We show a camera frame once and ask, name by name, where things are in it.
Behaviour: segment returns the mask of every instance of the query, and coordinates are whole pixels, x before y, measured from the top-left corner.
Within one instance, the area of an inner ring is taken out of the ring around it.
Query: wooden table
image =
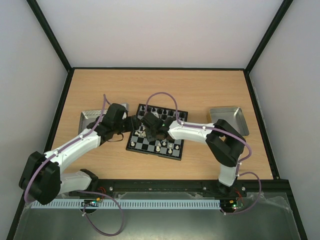
[[[242,71],[215,70],[111,70],[76,69],[53,143],[57,148],[78,134],[80,113],[101,109],[103,94],[112,103],[129,103],[129,115],[156,92],[168,92],[178,108],[188,111],[188,122],[207,123],[212,107],[241,107],[250,135],[245,137],[252,157],[242,163],[240,173],[252,171],[261,179],[272,179],[269,162]],[[166,95],[150,103],[174,108]],[[66,173],[86,168],[100,179],[207,180],[217,179],[220,164],[206,144],[184,142],[182,160],[126,151],[129,133],[120,142],[106,142],[71,164]],[[254,179],[245,175],[241,179]]]

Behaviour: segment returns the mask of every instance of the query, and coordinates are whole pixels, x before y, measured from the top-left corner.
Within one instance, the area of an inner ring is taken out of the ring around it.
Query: silver metal tray
[[[127,111],[129,111],[129,104],[128,103],[122,103],[122,106],[125,107]],[[108,109],[105,109],[103,111],[103,114],[106,114]],[[87,128],[87,125],[94,122],[97,117],[99,117],[101,114],[100,110],[87,110],[83,111],[80,114],[80,122],[79,122],[79,128],[78,128],[78,134],[80,134],[84,129]]]
[[[215,123],[218,119],[226,120],[242,136],[249,135],[246,119],[240,107],[232,106],[211,108],[208,114],[208,120],[211,123]]]

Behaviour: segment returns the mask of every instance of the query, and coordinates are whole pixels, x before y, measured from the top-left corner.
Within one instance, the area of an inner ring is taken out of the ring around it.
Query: purple cable
[[[192,125],[192,124],[185,124],[184,122],[181,122],[180,119],[178,118],[178,104],[177,104],[177,101],[176,99],[170,94],[170,93],[167,93],[167,92],[164,92],[164,91],[160,91],[160,92],[156,92],[154,94],[152,94],[146,101],[146,104],[145,104],[145,111],[147,112],[148,110],[148,103],[150,101],[150,99],[152,97],[154,97],[155,95],[159,95],[159,94],[164,94],[164,95],[167,95],[169,96],[173,102],[174,102],[174,105],[175,105],[175,119],[176,121],[178,122],[178,124],[180,124],[181,126],[184,126],[184,127],[188,127],[188,128],[195,128],[195,129],[203,129],[202,126],[198,126],[198,125]],[[205,129],[209,129],[209,130],[212,130],[212,131],[216,131],[216,132],[219,132],[219,133],[222,133],[222,134],[225,134],[225,135],[228,135],[236,140],[238,140],[239,142],[241,142],[242,144],[244,144],[247,148],[248,148],[248,155],[239,159],[238,160],[238,164],[236,166],[236,170],[235,170],[235,174],[238,175],[238,172],[239,172],[239,167],[240,167],[240,163],[248,158],[251,157],[252,155],[252,149],[251,147],[249,146],[249,144],[246,142],[246,141],[243,141],[240,137],[230,133],[230,132],[227,132],[227,131],[224,131],[222,129],[218,129],[216,127],[211,127],[211,126],[206,126]]]
[[[89,223],[91,224],[92,228],[94,230],[96,230],[99,234],[103,235],[103,236],[106,236],[106,237],[113,237],[113,236],[116,236],[118,235],[119,233],[122,232],[123,228],[124,228],[124,224],[125,224],[125,214],[124,214],[124,210],[121,208],[120,204],[112,197],[106,195],[106,194],[103,194],[103,193],[100,193],[100,192],[95,192],[95,191],[77,191],[79,193],[83,193],[83,194],[96,194],[96,195],[100,195],[100,196],[104,196],[108,199],[111,199],[112,201],[114,201],[114,203],[117,205],[117,207],[119,208],[120,212],[121,212],[121,218],[122,218],[122,223],[121,223],[121,226],[119,228],[119,230],[116,232],[116,233],[105,233],[101,230],[99,230],[94,224],[93,222],[90,220],[90,218],[88,217],[88,214],[86,214],[86,207],[89,205],[89,204],[86,204],[84,205],[83,207],[83,214],[84,216],[86,217],[86,219],[89,221]]]
[[[98,124],[101,122],[102,120],[102,116],[104,114],[105,111],[105,107],[106,107],[106,103],[108,103],[110,105],[110,102],[107,100],[107,97],[105,94],[103,94],[103,105],[102,105],[102,110],[100,113],[100,116],[98,118],[98,120],[96,121],[95,125],[93,126],[93,128],[86,134],[83,135],[83,138],[87,137],[88,135],[90,135],[98,126]],[[75,144],[76,142],[80,141],[81,138],[78,137],[77,139],[69,142],[67,145],[65,145],[64,147],[62,147],[61,149],[58,150],[58,154],[60,154],[63,150],[65,150],[66,148],[70,147],[71,145]],[[29,200],[28,199],[28,195],[29,195],[29,191],[31,188],[32,183],[34,182],[34,180],[36,179],[37,175],[39,174],[39,172],[41,171],[41,169],[51,160],[55,157],[55,154],[52,154],[51,156],[49,156],[38,168],[37,170],[35,170],[34,174],[32,175],[28,185],[26,186],[25,192],[24,192],[24,201],[26,204],[32,203],[34,200]]]
[[[259,199],[260,199],[260,195],[261,195],[261,181],[260,181],[260,178],[258,177],[258,175],[257,174],[255,174],[254,172],[252,172],[252,171],[246,171],[246,172],[244,172],[244,173],[241,173],[240,174],[240,176],[242,176],[242,175],[246,175],[246,174],[252,174],[252,175],[255,175],[255,177],[256,177],[256,179],[258,180],[258,182],[259,182],[259,192],[258,192],[258,196],[257,196],[257,198],[256,198],[256,200],[254,201],[254,203],[251,205],[251,206],[249,206],[247,209],[245,209],[245,210],[242,210],[242,211],[237,211],[237,212],[225,212],[222,208],[221,208],[221,212],[223,212],[223,214],[225,214],[225,215],[236,215],[236,214],[243,214],[244,212],[247,212],[247,211],[249,211],[250,209],[252,209],[256,204],[257,204],[257,202],[259,201]]]

